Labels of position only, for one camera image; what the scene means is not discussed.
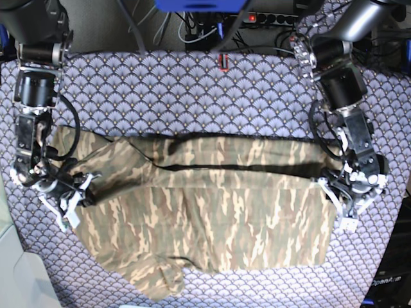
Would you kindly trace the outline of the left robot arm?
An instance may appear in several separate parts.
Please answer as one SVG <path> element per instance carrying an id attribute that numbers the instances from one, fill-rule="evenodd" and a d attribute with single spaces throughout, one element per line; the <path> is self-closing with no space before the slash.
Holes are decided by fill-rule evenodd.
<path id="1" fill-rule="evenodd" d="M 295 58 L 326 102 L 324 113 L 337 116 L 337 127 L 332 132 L 338 154 L 328 148 L 315 127 L 318 100 L 312 103 L 308 120 L 315 141 L 329 157 L 342 163 L 340 171 L 325 167 L 316 180 L 335 206 L 341 230 L 356 231 L 360 214 L 384 193 L 389 173 L 387 159 L 373 148 L 374 127 L 359 106 L 367 88 L 353 62 L 353 44 L 395 8 L 409 4 L 410 1 L 351 1 L 327 32 L 308 37 L 296 31 L 290 37 Z"/>

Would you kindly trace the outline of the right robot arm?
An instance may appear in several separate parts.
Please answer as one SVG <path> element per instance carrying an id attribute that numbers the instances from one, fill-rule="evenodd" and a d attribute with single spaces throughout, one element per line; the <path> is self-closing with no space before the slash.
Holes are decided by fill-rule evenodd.
<path id="1" fill-rule="evenodd" d="M 73 41 L 68 14 L 59 1 L 1 1 L 1 24 L 16 43 L 19 74 L 13 102 L 22 107 L 10 176 L 17 185 L 38 192 L 39 200 L 65 232 L 80 224 L 78 206 L 93 205 L 89 186 L 100 176 L 69 173 L 77 163 L 73 153 L 80 141 L 80 119 L 72 103 L 55 90 L 62 82 L 66 53 Z M 73 143 L 64 155 L 46 142 L 58 101 L 71 111 L 75 122 Z"/>

